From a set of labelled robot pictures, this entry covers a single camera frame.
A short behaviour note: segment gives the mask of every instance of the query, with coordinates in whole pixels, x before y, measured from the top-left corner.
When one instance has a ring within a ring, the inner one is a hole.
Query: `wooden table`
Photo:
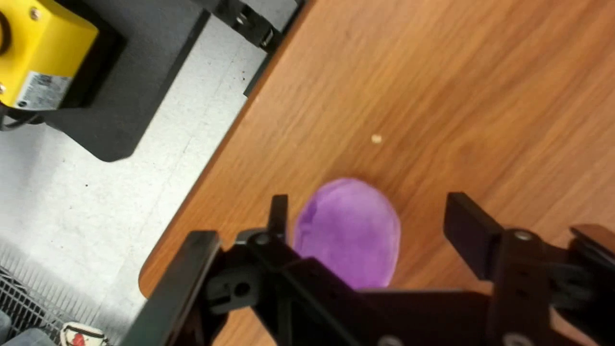
[[[397,289],[483,289],[443,237],[466,191],[506,225],[564,246],[615,225],[615,2],[318,0],[143,270],[151,295],[185,237],[228,245],[293,216],[327,181],[379,187],[404,223]],[[241,314],[222,344],[268,344]]]

